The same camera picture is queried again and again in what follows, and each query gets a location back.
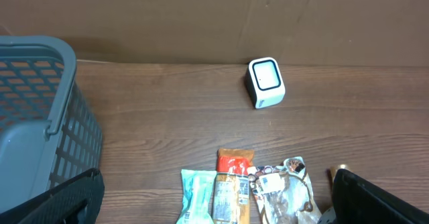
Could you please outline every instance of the snack package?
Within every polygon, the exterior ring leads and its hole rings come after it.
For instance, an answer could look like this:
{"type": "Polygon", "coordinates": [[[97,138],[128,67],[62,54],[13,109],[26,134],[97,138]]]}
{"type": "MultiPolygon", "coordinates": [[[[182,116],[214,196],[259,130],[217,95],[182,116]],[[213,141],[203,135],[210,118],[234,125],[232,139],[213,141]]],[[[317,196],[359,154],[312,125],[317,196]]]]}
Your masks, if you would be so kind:
{"type": "Polygon", "coordinates": [[[249,181],[263,224],[316,224],[321,214],[301,157],[283,166],[250,167],[249,181]]]}
{"type": "Polygon", "coordinates": [[[213,224],[208,202],[216,171],[182,170],[183,209],[177,224],[213,224]]]}
{"type": "Polygon", "coordinates": [[[249,224],[249,177],[253,150],[219,150],[213,221],[216,224],[249,224]]]}

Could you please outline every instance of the small white box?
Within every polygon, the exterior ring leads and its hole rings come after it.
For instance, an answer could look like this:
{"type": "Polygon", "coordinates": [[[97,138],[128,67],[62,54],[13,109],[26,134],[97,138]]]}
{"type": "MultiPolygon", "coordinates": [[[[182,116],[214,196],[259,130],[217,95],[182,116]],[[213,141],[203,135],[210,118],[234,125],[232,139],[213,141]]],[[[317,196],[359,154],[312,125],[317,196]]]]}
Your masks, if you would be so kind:
{"type": "Polygon", "coordinates": [[[249,63],[245,84],[256,109],[280,103],[286,93],[279,66],[271,57],[249,63]]]}

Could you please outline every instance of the teal package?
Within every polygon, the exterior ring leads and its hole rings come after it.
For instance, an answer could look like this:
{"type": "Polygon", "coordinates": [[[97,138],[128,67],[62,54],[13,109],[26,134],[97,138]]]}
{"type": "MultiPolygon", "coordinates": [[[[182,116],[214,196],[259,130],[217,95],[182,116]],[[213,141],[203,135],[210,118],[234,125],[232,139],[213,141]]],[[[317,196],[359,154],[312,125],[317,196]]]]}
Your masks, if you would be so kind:
{"type": "Polygon", "coordinates": [[[182,170],[183,209],[177,224],[213,224],[208,214],[216,171],[182,170]]]}

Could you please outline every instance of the wood grain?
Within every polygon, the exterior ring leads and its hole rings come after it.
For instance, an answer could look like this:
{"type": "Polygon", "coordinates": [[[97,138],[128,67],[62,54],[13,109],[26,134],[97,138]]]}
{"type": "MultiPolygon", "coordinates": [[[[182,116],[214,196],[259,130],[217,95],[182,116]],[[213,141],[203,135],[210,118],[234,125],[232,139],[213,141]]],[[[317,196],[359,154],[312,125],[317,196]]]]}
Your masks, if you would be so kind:
{"type": "Polygon", "coordinates": [[[174,223],[180,170],[214,170],[220,147],[254,149],[257,165],[302,156],[321,211],[340,163],[429,211],[429,68],[283,66],[286,98],[256,111],[245,67],[78,65],[104,135],[97,223],[174,223]]]}

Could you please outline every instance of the basket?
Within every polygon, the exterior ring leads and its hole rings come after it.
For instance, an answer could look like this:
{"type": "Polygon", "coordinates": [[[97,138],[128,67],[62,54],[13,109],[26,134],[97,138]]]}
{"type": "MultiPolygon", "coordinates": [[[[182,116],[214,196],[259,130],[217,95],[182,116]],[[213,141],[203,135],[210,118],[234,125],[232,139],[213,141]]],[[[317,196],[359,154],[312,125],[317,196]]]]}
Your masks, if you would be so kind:
{"type": "Polygon", "coordinates": [[[99,167],[101,129],[75,73],[62,40],[0,36],[0,213],[99,167]]]}

